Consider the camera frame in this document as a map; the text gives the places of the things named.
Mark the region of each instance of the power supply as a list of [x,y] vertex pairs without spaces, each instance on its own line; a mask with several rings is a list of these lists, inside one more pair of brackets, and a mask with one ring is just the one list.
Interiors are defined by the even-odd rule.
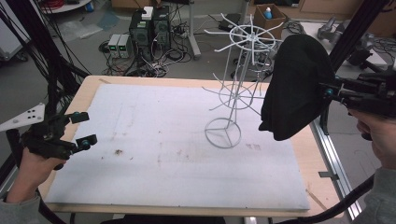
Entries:
[[129,58],[132,56],[132,41],[130,35],[121,35],[117,44],[121,58]]
[[113,58],[119,58],[119,50],[117,45],[119,44],[121,35],[112,35],[110,40],[108,41],[108,49],[110,50],[111,57]]
[[152,21],[154,23],[154,34],[156,36],[157,45],[162,49],[170,49],[171,28],[169,21],[169,6],[155,8]]

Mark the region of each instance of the white wire rack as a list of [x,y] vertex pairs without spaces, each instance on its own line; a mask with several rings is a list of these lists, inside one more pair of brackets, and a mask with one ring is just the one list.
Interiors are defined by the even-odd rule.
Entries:
[[[262,81],[262,74],[267,70],[266,65],[267,60],[269,59],[269,52],[275,51],[278,42],[282,42],[282,40],[275,39],[270,31],[282,26],[283,22],[276,27],[265,30],[253,25],[251,15],[250,24],[248,25],[237,25],[232,21],[227,20],[224,15],[221,14],[221,16],[224,20],[233,25],[233,29],[229,33],[209,32],[207,30],[205,30],[205,32],[211,35],[228,35],[230,37],[230,45],[222,49],[215,49],[215,52],[221,52],[229,49],[227,63],[225,65],[222,80],[213,74],[214,78],[221,83],[220,90],[218,92],[206,88],[204,88],[204,90],[217,94],[220,99],[220,105],[210,110],[215,110],[220,106],[225,105],[231,109],[231,112],[228,118],[217,118],[209,121],[205,126],[205,136],[206,139],[215,147],[231,148],[238,145],[242,138],[242,130],[236,120],[237,110],[250,108],[260,115],[260,113],[251,107],[251,105],[255,98],[263,99],[263,97],[256,97],[255,93],[259,83]],[[232,47],[240,48],[240,53],[233,76],[233,83],[226,85],[225,80],[228,74],[227,68],[231,60],[230,56]],[[263,53],[265,56],[263,60],[257,60],[256,55],[258,55],[258,53]],[[258,69],[256,69],[256,72],[258,75],[256,81],[246,87],[243,84],[250,64],[257,66]]]

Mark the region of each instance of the person's arm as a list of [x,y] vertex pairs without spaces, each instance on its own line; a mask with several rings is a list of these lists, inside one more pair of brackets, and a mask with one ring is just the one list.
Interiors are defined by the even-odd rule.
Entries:
[[396,119],[384,119],[356,110],[349,113],[358,119],[358,130],[373,139],[374,154],[382,167],[375,172],[373,189],[366,196],[366,208],[353,224],[396,223]]
[[38,223],[40,198],[35,190],[50,176],[53,168],[65,161],[30,153],[23,150],[21,166],[7,197],[0,202],[2,223]]

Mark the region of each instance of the hand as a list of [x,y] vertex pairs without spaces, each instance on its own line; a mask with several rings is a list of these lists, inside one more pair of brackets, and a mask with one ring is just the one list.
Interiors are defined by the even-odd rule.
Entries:
[[7,203],[21,203],[35,197],[35,190],[50,176],[53,168],[66,161],[49,158],[45,159],[23,150],[22,161],[18,175],[7,196]]
[[374,154],[382,167],[396,170],[396,119],[384,119],[353,109],[348,111],[358,119],[358,130],[371,135]]

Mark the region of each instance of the black cloth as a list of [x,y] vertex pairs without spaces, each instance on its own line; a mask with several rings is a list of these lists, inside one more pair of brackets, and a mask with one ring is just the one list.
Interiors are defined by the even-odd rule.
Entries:
[[333,83],[335,73],[326,49],[312,36],[290,35],[279,47],[273,77],[262,105],[260,131],[285,140],[314,120],[331,100],[319,83]]

